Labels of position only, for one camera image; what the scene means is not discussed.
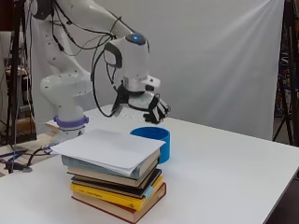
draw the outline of gray book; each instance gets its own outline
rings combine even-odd
[[[150,166],[159,158],[160,156],[160,149],[156,150],[154,153],[152,153],[149,157],[147,157],[144,161],[140,162],[137,167],[132,171],[131,175],[123,175],[118,172],[109,170],[107,168],[104,168],[102,166],[98,166],[86,161],[81,161],[79,159],[62,156],[63,165],[68,167],[76,167],[80,169],[85,169],[89,171],[94,171],[98,173],[103,173],[107,175],[116,175],[126,178],[132,178],[132,179],[139,179],[144,173],[147,172],[147,170],[150,168]]]

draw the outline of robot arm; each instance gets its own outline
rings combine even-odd
[[[54,35],[53,18],[57,20],[58,16],[59,19],[58,11],[78,26],[88,26],[91,30],[104,29],[117,37],[106,43],[103,53],[107,64],[122,71],[122,84],[117,88],[118,96],[112,112],[120,110],[121,105],[129,105],[147,112],[145,120],[149,122],[159,123],[167,116],[169,106],[159,94],[154,93],[161,82],[149,74],[150,47],[143,35],[93,0],[33,0],[30,10],[41,21],[39,28],[45,36],[48,62],[60,71],[60,74],[42,80],[41,91],[57,106],[56,121],[63,132],[79,130],[78,133],[81,133],[84,128],[87,119],[82,109],[75,105],[73,97],[91,91],[92,83],[91,75],[79,66],[76,59],[63,53],[61,43],[66,48],[66,36],[69,35],[65,27],[57,27],[58,34]]]

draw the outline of table surface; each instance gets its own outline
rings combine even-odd
[[[87,131],[129,133],[149,126],[124,110],[106,119],[92,110]],[[166,196],[140,221],[146,223],[263,223],[299,166],[299,149],[178,119],[171,132],[171,158],[160,165]],[[33,166],[29,174],[0,178],[3,223],[124,223],[71,199],[70,175],[60,156]]]

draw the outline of blue cup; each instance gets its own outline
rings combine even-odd
[[[132,135],[165,141],[165,144],[160,148],[159,163],[168,161],[170,156],[170,132],[160,127],[143,127],[131,131]]]

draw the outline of sheet of paper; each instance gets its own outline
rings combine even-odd
[[[130,175],[136,166],[160,148],[164,141],[103,130],[92,130],[52,149],[62,155],[115,167]]]

